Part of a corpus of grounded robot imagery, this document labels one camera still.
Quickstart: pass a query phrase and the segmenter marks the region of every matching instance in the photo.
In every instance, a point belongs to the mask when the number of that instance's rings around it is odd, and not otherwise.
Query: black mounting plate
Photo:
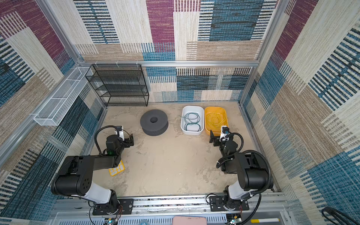
[[[224,202],[222,201],[222,196],[210,196],[209,202],[210,202],[210,209],[212,212],[227,211],[227,209],[224,207]],[[241,202],[240,200],[233,200],[232,203],[234,203],[234,204],[238,203],[238,205],[235,207],[234,211],[240,211],[240,206],[239,206],[240,203],[241,203],[241,207],[242,207],[243,211],[249,210],[249,204],[247,201]]]
[[[120,202],[120,205],[122,206],[122,214],[123,215],[131,214],[134,199],[124,198],[124,199],[118,199],[118,200]],[[110,212],[110,210],[106,209],[106,208],[94,208],[93,216],[109,215],[108,212]]]

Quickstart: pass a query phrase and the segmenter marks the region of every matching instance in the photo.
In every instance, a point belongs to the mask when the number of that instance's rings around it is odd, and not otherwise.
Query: green wire
[[[190,119],[189,115],[191,114],[194,114],[196,118]],[[199,126],[198,131],[201,130],[201,126],[200,124],[198,124],[198,122],[200,122],[200,116],[198,113],[187,113],[185,116],[180,116],[180,117],[184,118],[185,121],[184,130],[188,131],[188,125],[195,125],[195,124]]]

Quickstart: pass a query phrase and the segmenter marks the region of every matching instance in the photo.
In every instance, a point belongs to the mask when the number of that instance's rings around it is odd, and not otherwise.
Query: mesh basket
[[[149,92],[141,65],[93,64],[86,79],[106,106],[148,106]]]
[[[40,109],[34,120],[40,126],[58,126],[87,83],[88,67],[77,67]]]

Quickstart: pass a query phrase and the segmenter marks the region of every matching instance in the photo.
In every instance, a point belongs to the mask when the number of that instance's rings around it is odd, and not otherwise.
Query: pink object
[[[206,225],[204,217],[175,216],[172,225]]]

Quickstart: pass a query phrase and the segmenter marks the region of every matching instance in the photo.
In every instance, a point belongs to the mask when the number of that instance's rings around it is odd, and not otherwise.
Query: yellow wire
[[[218,112],[211,112],[206,116],[206,122],[210,128],[220,129],[221,126],[223,125],[223,123],[226,121],[226,117],[220,121],[221,118],[219,115],[220,115],[220,113],[218,113]]]

